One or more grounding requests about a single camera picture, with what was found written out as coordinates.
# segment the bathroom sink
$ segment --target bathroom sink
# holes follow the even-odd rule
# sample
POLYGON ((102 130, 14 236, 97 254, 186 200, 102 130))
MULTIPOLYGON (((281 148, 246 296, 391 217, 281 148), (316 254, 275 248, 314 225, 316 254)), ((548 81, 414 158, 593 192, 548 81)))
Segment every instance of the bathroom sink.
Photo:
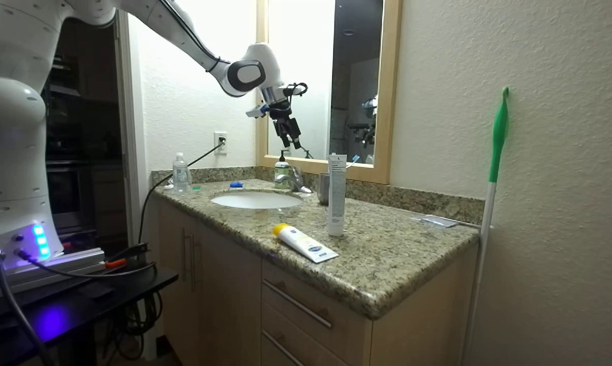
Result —
POLYGON ((290 209, 303 203, 303 199, 298 195, 254 188, 225 190, 213 195, 209 200, 239 209, 290 209))

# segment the mirror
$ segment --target mirror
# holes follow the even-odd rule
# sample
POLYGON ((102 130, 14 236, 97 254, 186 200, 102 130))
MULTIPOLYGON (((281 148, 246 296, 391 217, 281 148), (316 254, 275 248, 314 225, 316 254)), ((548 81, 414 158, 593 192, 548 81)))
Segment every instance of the mirror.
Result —
MULTIPOLYGON (((258 40, 270 43, 285 83, 310 85, 294 97, 306 145, 291 151, 294 164, 323 173, 329 153, 347 153, 359 160, 350 178, 386 182, 399 7, 402 0, 258 0, 258 40)), ((272 121, 261 121, 258 164, 272 166, 281 148, 272 121)))

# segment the granite countertop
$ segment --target granite countertop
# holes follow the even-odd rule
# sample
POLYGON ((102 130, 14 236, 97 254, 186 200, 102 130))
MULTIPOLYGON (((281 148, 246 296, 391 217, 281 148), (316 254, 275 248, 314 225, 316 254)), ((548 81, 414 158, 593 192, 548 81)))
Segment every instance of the granite countertop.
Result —
MULTIPOLYGON (((249 178, 245 188, 272 188, 272 182, 249 178)), ((290 212, 249 212, 211 203, 229 190, 226 182, 200 182, 190 192, 159 186, 159 197, 200 217, 235 241, 268 258, 356 313, 379 319, 405 301, 454 258, 479 243, 479 230, 469 225, 440 228, 420 222, 421 213, 389 205, 347 199, 347 233, 329 237, 328 206, 316 192, 290 212), (300 256, 272 237, 276 222, 291 223, 323 241, 341 256, 321 263, 300 256)))

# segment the wooden vanity cabinet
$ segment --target wooden vanity cabinet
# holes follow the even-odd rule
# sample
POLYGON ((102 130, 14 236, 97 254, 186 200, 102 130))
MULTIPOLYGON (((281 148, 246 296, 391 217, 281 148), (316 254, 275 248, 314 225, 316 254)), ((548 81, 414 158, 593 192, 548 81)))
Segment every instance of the wooden vanity cabinet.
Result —
POLYGON ((476 250, 379 319, 359 315, 169 203, 161 206, 166 334, 181 364, 460 364, 476 250))

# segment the backsplash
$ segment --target backsplash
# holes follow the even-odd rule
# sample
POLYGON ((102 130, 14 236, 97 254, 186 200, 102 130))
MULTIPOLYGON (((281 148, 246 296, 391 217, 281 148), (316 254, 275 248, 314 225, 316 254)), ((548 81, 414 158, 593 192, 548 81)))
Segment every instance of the backsplash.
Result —
MULTIPOLYGON (((154 171, 151 174, 151 182, 167 176, 169 171, 154 171)), ((239 181, 239 178, 262 178, 272 181, 270 166, 235 166, 235 168, 192 168, 193 182, 213 182, 213 181, 239 181)), ((316 186, 317 174, 303 173, 306 186, 316 186)), ((484 213, 482 199, 471 197, 452 197, 416 188, 399 188, 391 184, 379 184, 368 181, 353 181, 347 182, 347 192, 353 199, 404 206, 420 213, 436 213, 460 219, 465 223, 479 225, 484 213)))

